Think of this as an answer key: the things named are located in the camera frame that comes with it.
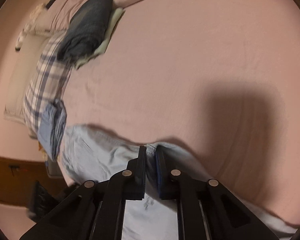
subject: metal pin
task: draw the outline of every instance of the metal pin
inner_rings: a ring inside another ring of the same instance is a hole
[[[210,179],[208,183],[210,186],[213,186],[213,187],[216,187],[219,185],[219,182],[216,179]]]
[[[94,186],[94,181],[93,180],[87,180],[85,183],[84,183],[84,186],[89,188],[89,187],[93,187]]]
[[[171,171],[171,174],[172,174],[173,176],[179,176],[179,175],[181,174],[181,171],[179,171],[179,170],[172,170],[172,171]]]
[[[129,171],[129,170],[125,170],[122,172],[122,175],[125,176],[125,177],[129,177],[132,175],[132,171]]]

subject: rolled clothing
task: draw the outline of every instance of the rolled clothing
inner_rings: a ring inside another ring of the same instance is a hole
[[[65,131],[65,150],[62,164],[69,176],[78,183],[86,180],[105,181],[125,170],[129,160],[138,157],[139,147],[113,138],[101,130],[87,125],[70,126]],[[155,151],[158,146],[174,159],[180,168],[194,179],[212,178],[203,166],[183,148],[157,142],[146,144],[146,194],[141,201],[127,201],[123,221],[122,239],[173,240],[178,239],[177,205],[175,201],[160,200],[156,190]],[[290,239],[296,229],[254,206],[240,200],[280,240]]]
[[[104,40],[113,0],[88,0],[72,17],[57,59],[67,64],[91,55]]]
[[[57,161],[66,126],[66,109],[60,99],[49,102],[42,113],[38,140],[51,160]]]

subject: green folded fabric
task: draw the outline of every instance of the green folded fabric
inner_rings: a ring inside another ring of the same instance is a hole
[[[117,8],[112,11],[110,20],[109,20],[109,24],[108,24],[108,28],[105,33],[105,39],[100,44],[100,46],[94,51],[93,54],[91,54],[89,56],[85,56],[85,57],[77,60],[77,62],[73,66],[73,68],[75,70],[78,70],[82,65],[86,64],[90,59],[92,59],[100,54],[104,54],[106,52],[109,42],[110,42],[110,38],[111,38],[111,34],[113,32],[113,29],[114,29],[115,25],[117,24],[117,22],[119,21],[122,14],[123,14],[123,8]]]

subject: rolled dark gray towel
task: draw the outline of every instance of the rolled dark gray towel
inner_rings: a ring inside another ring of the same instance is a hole
[[[88,0],[75,13],[60,44],[57,59],[76,62],[91,55],[102,43],[112,10],[113,0]]]

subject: blue garment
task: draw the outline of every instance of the blue garment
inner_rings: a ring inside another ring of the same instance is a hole
[[[105,181],[125,170],[129,160],[138,157],[139,147],[112,138],[87,125],[70,126],[65,131],[62,164],[69,176],[78,183],[86,180]],[[156,191],[155,150],[165,152],[192,178],[207,181],[212,178],[204,167],[183,148],[165,142],[146,145],[146,194],[141,201],[127,201],[123,221],[123,240],[177,240],[178,222],[175,201],[160,200]],[[287,226],[251,203],[241,200],[281,240],[288,240],[296,229]]]
[[[56,161],[66,126],[66,109],[60,99],[49,102],[42,113],[38,140],[51,160]]]

